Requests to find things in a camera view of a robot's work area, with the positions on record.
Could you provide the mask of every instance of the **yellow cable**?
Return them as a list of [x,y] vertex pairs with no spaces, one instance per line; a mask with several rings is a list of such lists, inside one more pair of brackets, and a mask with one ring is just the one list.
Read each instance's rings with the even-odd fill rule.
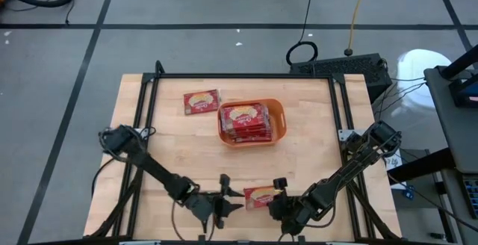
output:
[[357,15],[357,10],[359,9],[361,0],[357,1],[357,5],[355,10],[353,11],[353,16],[352,16],[352,25],[350,25],[350,36],[349,36],[349,49],[352,48],[352,41],[353,41],[353,26],[356,23],[356,15]]

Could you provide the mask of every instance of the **wooden table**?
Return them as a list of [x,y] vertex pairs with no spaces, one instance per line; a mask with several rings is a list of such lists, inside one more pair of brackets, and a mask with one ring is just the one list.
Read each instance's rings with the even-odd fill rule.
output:
[[[119,88],[112,127],[132,125],[141,75],[124,75]],[[346,75],[347,92],[356,128],[366,129],[373,123],[367,88],[362,75]],[[146,92],[146,105],[150,89]],[[288,132],[275,146],[230,149],[217,136],[216,114],[186,117],[182,97],[185,93],[220,89],[222,102],[245,99],[275,98],[284,106]],[[336,86],[341,121],[346,128],[340,89]],[[143,109],[142,121],[146,119]],[[335,122],[333,120],[327,80],[320,79],[160,79],[152,126],[157,133],[150,137],[152,157],[172,173],[188,176],[202,190],[218,190],[219,176],[231,177],[231,187],[271,185],[278,177],[288,178],[290,195],[302,194],[313,182],[327,178],[341,166]],[[102,163],[110,157],[105,155]],[[84,233],[94,232],[117,203],[124,164],[113,162],[98,178]],[[382,161],[364,172],[370,204],[397,235],[401,235],[397,212]],[[243,199],[232,199],[243,202]],[[137,213],[136,239],[178,239],[171,225],[172,200],[163,186],[149,174],[143,179]],[[305,228],[307,241],[353,241],[346,191],[337,197],[337,214],[326,229]],[[366,236],[361,206],[357,203],[361,235]],[[122,233],[125,233],[129,208],[125,209]],[[324,224],[331,213],[317,224]],[[186,208],[175,210],[179,232],[188,240],[202,234],[200,222]],[[233,212],[225,219],[225,228],[214,233],[213,240],[277,241],[280,222],[272,220],[267,208]]]

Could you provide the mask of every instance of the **orange basket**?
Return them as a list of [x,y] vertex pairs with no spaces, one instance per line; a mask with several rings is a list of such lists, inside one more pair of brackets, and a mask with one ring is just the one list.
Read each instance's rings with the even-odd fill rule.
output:
[[[270,126],[272,128],[272,140],[264,142],[235,143],[225,132],[221,130],[220,110],[225,107],[231,107],[236,105],[251,105],[255,103],[264,104],[269,109],[269,120]],[[276,99],[255,99],[241,102],[224,103],[219,107],[219,109],[217,109],[217,130],[219,132],[219,138],[224,142],[224,144],[233,148],[274,145],[277,141],[282,139],[285,136],[285,132],[287,132],[284,108],[282,107],[281,102]]]

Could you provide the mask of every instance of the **gray floor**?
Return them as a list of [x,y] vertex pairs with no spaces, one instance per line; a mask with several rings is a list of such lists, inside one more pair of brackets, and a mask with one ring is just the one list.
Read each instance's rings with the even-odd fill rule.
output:
[[[444,0],[363,0],[355,54],[380,53],[392,75],[398,56],[411,49],[456,59],[467,41],[478,43],[478,31],[459,33],[478,29],[477,0],[450,1],[457,19]],[[70,28],[62,27],[68,6],[0,12],[0,125],[6,129],[0,133],[1,244],[82,236],[101,156],[96,133],[110,122],[122,74],[152,71],[157,59],[168,72],[287,72],[285,53],[300,37],[307,6],[307,0],[108,2],[75,0]],[[308,23],[318,29],[305,38],[318,44],[320,58],[343,55],[355,3],[312,0]],[[12,1],[8,7],[27,5]],[[309,57],[298,50],[292,59]],[[35,197],[42,175],[48,181],[47,161],[55,168],[44,195],[39,190]],[[38,212],[31,209],[34,198],[41,202]],[[427,232],[442,232],[433,217],[438,214],[429,212],[399,211],[405,237],[429,241]],[[412,226],[410,218],[422,223]],[[26,220],[32,228],[24,227]]]

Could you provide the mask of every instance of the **table leg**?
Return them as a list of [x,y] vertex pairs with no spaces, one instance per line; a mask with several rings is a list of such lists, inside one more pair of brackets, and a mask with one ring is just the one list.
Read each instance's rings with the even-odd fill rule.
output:
[[[388,174],[397,181],[404,182],[453,167],[455,167],[455,162],[453,161],[450,149],[445,148],[400,167],[395,167],[389,170]],[[396,182],[391,179],[389,179],[389,182],[390,185],[396,184]]]

